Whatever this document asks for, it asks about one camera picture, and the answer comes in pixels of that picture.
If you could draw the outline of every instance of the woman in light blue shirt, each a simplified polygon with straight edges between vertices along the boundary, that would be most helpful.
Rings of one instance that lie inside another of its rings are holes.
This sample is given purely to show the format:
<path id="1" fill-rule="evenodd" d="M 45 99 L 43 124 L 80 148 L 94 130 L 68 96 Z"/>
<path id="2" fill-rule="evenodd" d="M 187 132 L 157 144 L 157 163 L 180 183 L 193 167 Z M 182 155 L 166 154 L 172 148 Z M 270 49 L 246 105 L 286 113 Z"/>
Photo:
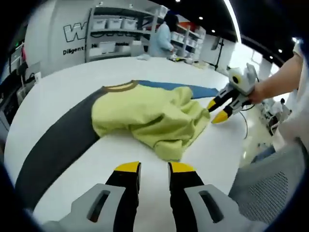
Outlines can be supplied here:
<path id="1" fill-rule="evenodd" d="M 167 14 L 164 23 L 158 28 L 157 32 L 150 38 L 150 56 L 169 57 L 174 50 L 170 43 L 170 33 L 176 31 L 178 17 L 174 14 Z"/>

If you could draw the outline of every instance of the hand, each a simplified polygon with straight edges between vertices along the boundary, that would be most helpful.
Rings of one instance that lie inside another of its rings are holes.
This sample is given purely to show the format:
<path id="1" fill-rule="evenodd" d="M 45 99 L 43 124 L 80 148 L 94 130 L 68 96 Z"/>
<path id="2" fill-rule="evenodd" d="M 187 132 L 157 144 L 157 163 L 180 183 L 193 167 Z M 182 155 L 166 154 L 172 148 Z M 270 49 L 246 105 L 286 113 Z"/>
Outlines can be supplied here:
<path id="1" fill-rule="evenodd" d="M 252 91 L 251 94 L 249 94 L 248 97 L 250 101 L 252 102 L 252 104 L 261 103 L 261 101 L 265 99 L 262 83 L 255 84 L 254 90 Z"/>

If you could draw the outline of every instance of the gray mesh chair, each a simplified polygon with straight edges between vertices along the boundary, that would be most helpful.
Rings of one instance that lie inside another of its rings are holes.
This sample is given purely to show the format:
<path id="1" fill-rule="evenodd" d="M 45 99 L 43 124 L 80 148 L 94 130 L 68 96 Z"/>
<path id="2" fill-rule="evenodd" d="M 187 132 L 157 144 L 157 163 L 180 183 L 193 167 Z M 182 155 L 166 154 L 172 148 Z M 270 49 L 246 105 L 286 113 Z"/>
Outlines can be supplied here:
<path id="1" fill-rule="evenodd" d="M 249 220 L 270 224 L 293 196 L 307 167 L 308 153 L 297 141 L 264 160 L 240 168 L 229 197 Z"/>

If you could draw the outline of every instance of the person's arm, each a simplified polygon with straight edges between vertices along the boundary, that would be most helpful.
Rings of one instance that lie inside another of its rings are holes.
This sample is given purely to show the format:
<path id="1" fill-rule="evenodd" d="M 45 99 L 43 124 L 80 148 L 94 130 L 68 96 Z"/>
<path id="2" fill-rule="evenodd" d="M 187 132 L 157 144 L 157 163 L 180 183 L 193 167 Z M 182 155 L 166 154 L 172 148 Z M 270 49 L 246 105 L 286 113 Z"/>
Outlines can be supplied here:
<path id="1" fill-rule="evenodd" d="M 168 26 L 162 27 L 158 34 L 158 44 L 161 48 L 172 51 L 174 49 L 173 45 L 170 43 L 170 31 Z"/>
<path id="2" fill-rule="evenodd" d="M 262 100 L 272 98 L 284 93 L 292 92 L 299 86 L 303 59 L 294 54 L 274 75 L 267 80 L 256 83 L 254 91 L 249 95 L 252 103 L 260 103 Z"/>

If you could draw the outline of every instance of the light blue shirt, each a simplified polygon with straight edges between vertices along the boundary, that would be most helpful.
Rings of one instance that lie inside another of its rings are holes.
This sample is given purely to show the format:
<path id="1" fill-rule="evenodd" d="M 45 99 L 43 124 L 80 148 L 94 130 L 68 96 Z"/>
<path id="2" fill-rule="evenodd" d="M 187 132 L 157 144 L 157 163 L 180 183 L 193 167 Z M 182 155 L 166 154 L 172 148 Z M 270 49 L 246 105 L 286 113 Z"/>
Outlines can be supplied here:
<path id="1" fill-rule="evenodd" d="M 170 30 L 164 22 L 158 31 L 150 38 L 149 54 L 152 57 L 169 57 L 172 55 L 173 45 L 170 43 Z"/>

